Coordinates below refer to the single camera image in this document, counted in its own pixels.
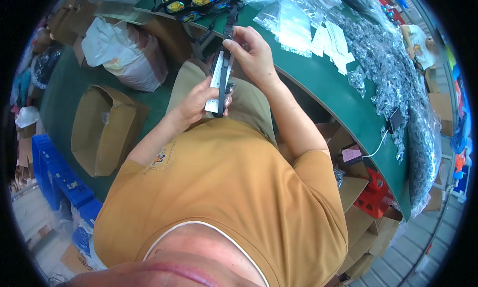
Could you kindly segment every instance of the floor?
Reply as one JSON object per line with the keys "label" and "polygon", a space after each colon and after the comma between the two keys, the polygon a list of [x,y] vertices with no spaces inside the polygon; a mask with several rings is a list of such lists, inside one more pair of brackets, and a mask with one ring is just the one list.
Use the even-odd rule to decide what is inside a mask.
{"label": "floor", "polygon": [[[81,96],[89,85],[109,86],[148,105],[151,111],[141,131],[139,138],[141,139],[164,117],[176,75],[177,71],[170,70],[165,83],[156,91],[140,92],[123,85],[115,75],[106,71],[102,66],[96,68],[80,67],[73,49],[70,46],[63,48],[62,55],[51,75],[48,87],[43,96],[38,100],[40,116],[48,135],[58,151],[101,202],[104,202],[118,171],[114,171],[110,176],[93,178],[83,170],[71,153],[71,132],[76,108]],[[314,99],[290,80],[285,77],[282,78],[296,97],[299,105],[302,106],[315,123],[328,122],[330,120],[330,115],[327,111],[315,102]]]}

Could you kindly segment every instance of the right hand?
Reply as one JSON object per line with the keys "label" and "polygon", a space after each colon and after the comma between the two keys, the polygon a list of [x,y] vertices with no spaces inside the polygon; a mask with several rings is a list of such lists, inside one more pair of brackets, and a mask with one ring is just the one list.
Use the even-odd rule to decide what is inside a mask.
{"label": "right hand", "polygon": [[413,60],[413,59],[415,58],[415,51],[414,51],[414,49],[413,49],[412,47],[408,47],[408,48],[407,48],[407,53],[408,53],[408,55],[410,56],[410,59]]}
{"label": "right hand", "polygon": [[[279,76],[274,69],[270,46],[253,27],[235,26],[232,33],[234,40],[224,40],[223,45],[234,54],[246,75],[264,91],[276,86]],[[248,44],[247,52],[242,45]]]}

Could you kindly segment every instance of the left hand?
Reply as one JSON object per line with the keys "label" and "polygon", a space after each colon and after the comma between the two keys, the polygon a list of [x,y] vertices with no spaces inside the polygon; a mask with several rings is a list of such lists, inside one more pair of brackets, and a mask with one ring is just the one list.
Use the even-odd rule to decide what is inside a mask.
{"label": "left hand", "polygon": [[[217,98],[219,96],[219,89],[210,87],[211,76],[206,80],[196,85],[183,101],[174,108],[176,114],[184,122],[184,125],[189,127],[191,124],[199,121],[206,111],[204,106],[209,99]],[[232,103],[232,96],[228,95],[226,98],[226,110],[224,116],[228,115],[227,107]]]}

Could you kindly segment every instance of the person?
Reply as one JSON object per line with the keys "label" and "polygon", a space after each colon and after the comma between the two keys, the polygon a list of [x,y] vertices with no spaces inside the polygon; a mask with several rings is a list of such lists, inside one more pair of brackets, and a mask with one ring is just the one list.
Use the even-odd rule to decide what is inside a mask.
{"label": "person", "polygon": [[218,89],[183,64],[165,117],[129,153],[96,219],[93,250],[108,269],[70,285],[308,287],[337,273],[348,233],[327,143],[260,34],[233,35],[223,44],[257,87],[235,78],[227,116],[204,118]]}
{"label": "person", "polygon": [[415,59],[423,70],[436,68],[434,60],[438,57],[438,50],[435,41],[427,38],[423,30],[417,25],[401,25],[400,30],[407,43],[407,53],[410,59]]}

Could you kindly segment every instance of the green table surface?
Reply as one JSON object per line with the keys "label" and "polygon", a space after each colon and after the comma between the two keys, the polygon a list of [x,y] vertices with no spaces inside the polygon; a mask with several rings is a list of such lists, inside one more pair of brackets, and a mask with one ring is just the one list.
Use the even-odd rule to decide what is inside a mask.
{"label": "green table surface", "polygon": [[[134,8],[148,11],[153,7],[153,0],[141,0]],[[376,114],[376,108],[370,98],[376,94],[375,84],[365,80],[367,92],[362,99],[354,87],[349,85],[347,77],[341,75],[329,57],[312,55],[312,59],[281,50],[281,45],[275,41],[274,35],[253,21],[259,13],[250,6],[245,6],[239,13],[238,25],[251,26],[259,32],[271,46],[272,57],[278,72],[284,74],[299,87],[305,90],[313,99],[320,103],[337,121],[344,126],[357,143],[368,154],[375,152],[380,144],[380,129],[386,125],[386,120]],[[342,10],[343,15],[356,19],[348,6]],[[222,35],[227,14],[221,14],[216,19],[214,31]],[[190,23],[192,26],[207,29],[212,22],[212,16],[202,17]],[[347,70],[354,70],[358,66],[354,61],[347,64]],[[405,149],[408,149],[408,135],[405,131]],[[406,184],[408,174],[407,150],[402,163],[395,159],[397,147],[389,137],[384,141],[378,153],[371,157],[372,164],[382,174],[397,200],[403,216],[410,218],[410,193]]]}

